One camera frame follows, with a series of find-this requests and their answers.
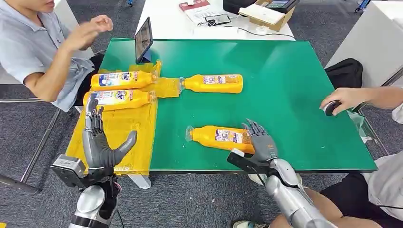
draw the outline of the green tabletop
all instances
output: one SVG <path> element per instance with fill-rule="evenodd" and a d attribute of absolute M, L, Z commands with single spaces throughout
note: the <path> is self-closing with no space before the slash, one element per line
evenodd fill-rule
<path fill-rule="evenodd" d="M 150 171 L 239 171 L 229 151 L 185 140 L 187 126 L 242 128 L 246 118 L 272 135 L 280 158 L 296 171 L 373 171 L 377 167 L 347 113 L 325 116 L 319 105 L 334 89 L 306 41 L 154 40 L 161 77 L 242 74 L 240 94 L 183 91 L 159 99 Z M 128 70 L 134 40 L 113 39 L 101 68 Z"/>

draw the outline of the gray carpet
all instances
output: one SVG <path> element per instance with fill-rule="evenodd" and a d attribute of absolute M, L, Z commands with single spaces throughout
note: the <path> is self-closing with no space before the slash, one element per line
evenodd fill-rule
<path fill-rule="evenodd" d="M 103 34 L 93 45 L 105 49 L 111 37 L 132 37 L 144 0 L 128 8 L 124 0 L 68 0 L 78 21 L 107 14 L 115 22 L 114 31 Z M 290 20 L 297 39 L 309 40 L 323 65 L 330 59 L 355 24 L 353 0 L 301 0 Z M 0 85 L 0 99 L 32 96 L 19 85 Z M 20 178 L 29 163 L 55 108 L 49 104 L 0 104 L 0 172 Z M 390 153 L 403 149 L 401 125 L 390 119 L 390 112 L 372 107 L 365 114 L 373 123 Z M 62 113 L 43 154 L 29 179 L 40 186 L 40 194 L 30 195 L 0 185 L 0 222 L 10 228 L 67 227 L 74 213 L 78 193 L 69 189 L 49 169 L 64 153 L 78 119 L 76 111 Z M 374 158 L 383 156 L 370 142 Z M 305 174 L 304 184 L 321 190 L 340 181 L 343 174 Z M 128 177 L 119 179 L 123 187 L 120 211 L 127 228 L 229 228 L 239 219 L 269 222 L 278 208 L 264 189 L 246 175 L 158 175 L 153 187 L 137 188 Z M 112 227 L 120 227 L 115 218 Z"/>

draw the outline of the black shorts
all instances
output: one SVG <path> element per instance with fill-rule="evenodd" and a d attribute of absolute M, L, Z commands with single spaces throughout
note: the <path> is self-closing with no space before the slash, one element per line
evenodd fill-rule
<path fill-rule="evenodd" d="M 321 191 L 343 213 L 343 216 L 369 219 L 383 228 L 403 228 L 403 221 L 384 212 L 369 202 L 368 185 L 363 175 L 348 174 L 340 183 Z"/>
<path fill-rule="evenodd" d="M 102 60 L 104 60 L 104 55 L 97 54 L 92 56 L 89 60 L 94 64 L 94 71 L 89 73 L 80 85 L 77 92 L 76 101 L 73 106 L 83 106 L 84 95 L 91 89 L 91 78 L 93 75 L 97 74 L 99 68 L 101 67 Z"/>

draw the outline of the black cable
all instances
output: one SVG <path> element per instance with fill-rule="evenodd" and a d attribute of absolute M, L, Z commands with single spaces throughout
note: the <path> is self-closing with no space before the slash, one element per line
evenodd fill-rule
<path fill-rule="evenodd" d="M 403 208 L 400 208 L 400 207 L 386 206 L 386 205 L 378 205 L 378 207 L 381 207 L 381 208 L 393 208 L 393 209 L 403 209 Z"/>
<path fill-rule="evenodd" d="M 117 215 L 119 216 L 120 219 L 120 224 L 122 224 L 122 228 L 125 228 L 125 226 L 123 225 L 123 220 L 122 220 L 122 216 L 120 216 L 120 212 L 118 209 L 116 209 Z"/>
<path fill-rule="evenodd" d="M 295 37 L 293 37 L 293 36 L 291 36 L 291 35 L 287 35 L 287 34 L 280 34 L 280 33 L 257 34 L 257 33 L 250 32 L 250 31 L 248 31 L 248 30 L 246 30 L 246 29 L 239 28 L 239 27 L 235 27 L 235 26 L 232 26 L 232 25 L 226 25 L 226 26 L 224 26 L 224 27 L 237 28 L 237 29 L 240 29 L 240 30 L 244 30 L 245 32 L 248 32 L 248 33 L 250 33 L 250 34 L 256 35 L 256 36 L 278 35 L 278 36 L 291 37 L 291 38 L 295 39 Z"/>
<path fill-rule="evenodd" d="M 251 169 L 253 169 L 253 171 L 255 171 L 256 175 L 259 177 L 260 182 L 262 182 L 263 186 L 266 186 L 265 182 L 263 181 L 263 179 L 260 177 L 260 175 L 258 174 L 258 172 L 256 171 L 255 168 L 251 167 Z"/>

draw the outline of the bottle label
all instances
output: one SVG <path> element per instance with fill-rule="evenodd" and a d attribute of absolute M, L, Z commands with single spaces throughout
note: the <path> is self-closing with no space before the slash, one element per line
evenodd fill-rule
<path fill-rule="evenodd" d="M 130 84 L 130 81 L 137 81 L 137 72 L 118 72 L 99 75 L 100 86 L 123 86 Z"/>
<path fill-rule="evenodd" d="M 215 140 L 221 142 L 242 143 L 242 134 L 230 130 L 216 130 Z"/>
<path fill-rule="evenodd" d="M 203 81 L 205 84 L 225 84 L 237 83 L 238 79 L 236 75 L 206 75 Z"/>
<path fill-rule="evenodd" d="M 98 100 L 98 105 L 115 105 L 124 102 L 126 96 L 127 92 L 125 90 L 101 91 L 96 93 L 95 99 Z"/>

